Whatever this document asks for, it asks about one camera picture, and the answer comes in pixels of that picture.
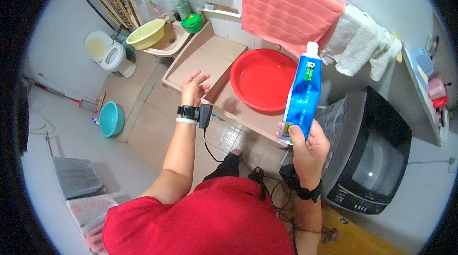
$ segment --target hand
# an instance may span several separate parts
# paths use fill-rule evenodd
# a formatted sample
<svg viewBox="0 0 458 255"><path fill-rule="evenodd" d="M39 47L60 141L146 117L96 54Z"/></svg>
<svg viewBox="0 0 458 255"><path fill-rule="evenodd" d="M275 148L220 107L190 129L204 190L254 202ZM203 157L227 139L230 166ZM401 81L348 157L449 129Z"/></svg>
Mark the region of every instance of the hand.
<svg viewBox="0 0 458 255"><path fill-rule="evenodd" d="M293 143L294 169L299 176L301 187L313 190L320 183L323 165L329 152L329 141L315 119L313 119L310 127L307 141L305 141L304 133L299 126L290 126L288 131Z"/></svg>
<svg viewBox="0 0 458 255"><path fill-rule="evenodd" d="M210 74L199 75L200 70L189 75L181 85L181 105L198 107L201 98L210 91L210 84L201 85Z"/></svg>

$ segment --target power outlet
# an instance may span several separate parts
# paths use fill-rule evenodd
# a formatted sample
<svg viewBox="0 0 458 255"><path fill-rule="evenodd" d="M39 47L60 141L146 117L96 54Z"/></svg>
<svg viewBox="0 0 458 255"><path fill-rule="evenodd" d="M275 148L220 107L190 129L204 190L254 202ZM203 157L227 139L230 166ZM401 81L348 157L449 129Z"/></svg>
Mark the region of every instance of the power outlet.
<svg viewBox="0 0 458 255"><path fill-rule="evenodd" d="M448 167L449 172L457 172L458 169L458 155L452 155L450 157L450 166Z"/></svg>

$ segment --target wrist-mounted device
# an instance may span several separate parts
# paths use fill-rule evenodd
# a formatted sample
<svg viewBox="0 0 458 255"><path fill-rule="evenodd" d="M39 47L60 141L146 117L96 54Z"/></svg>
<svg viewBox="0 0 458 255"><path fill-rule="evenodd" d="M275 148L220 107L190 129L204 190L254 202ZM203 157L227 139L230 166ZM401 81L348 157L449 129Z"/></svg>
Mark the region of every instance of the wrist-mounted device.
<svg viewBox="0 0 458 255"><path fill-rule="evenodd" d="M300 199L305 201L312 199L313 202L317 202L318 196L320 196L321 190L323 189L323 183L321 180L318 186L313 190L301 188L299 176L297 175L296 170L294 169L294 164L292 163L282 166L280 168L280 175L289 188L296 191L296 194Z"/></svg>
<svg viewBox="0 0 458 255"><path fill-rule="evenodd" d="M177 114L184 119L197 121L199 123L199 128L208 128L212 110L213 106L208 104L201 104L198 108L183 105L178 107Z"/></svg>

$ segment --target green container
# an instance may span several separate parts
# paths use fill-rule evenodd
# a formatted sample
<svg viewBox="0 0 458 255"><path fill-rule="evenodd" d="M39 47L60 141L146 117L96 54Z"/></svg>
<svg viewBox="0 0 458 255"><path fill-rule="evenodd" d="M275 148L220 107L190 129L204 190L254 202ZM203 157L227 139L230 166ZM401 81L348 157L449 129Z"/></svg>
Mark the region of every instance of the green container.
<svg viewBox="0 0 458 255"><path fill-rule="evenodd" d="M191 13L181 21L181 26L189 33L197 33L203 27L202 15Z"/></svg>

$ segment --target darlie toothpaste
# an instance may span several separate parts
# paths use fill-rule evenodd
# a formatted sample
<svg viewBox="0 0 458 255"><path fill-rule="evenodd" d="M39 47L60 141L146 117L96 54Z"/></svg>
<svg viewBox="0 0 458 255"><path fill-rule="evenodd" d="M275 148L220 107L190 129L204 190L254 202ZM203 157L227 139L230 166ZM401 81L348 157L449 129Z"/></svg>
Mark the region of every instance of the darlie toothpaste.
<svg viewBox="0 0 458 255"><path fill-rule="evenodd" d="M320 93L321 58L318 56L318 44L309 42L307 52L301 55L294 82L289 90L277 140L279 143L292 144L288 132L288 128L292 125L300 126L307 138L317 110Z"/></svg>

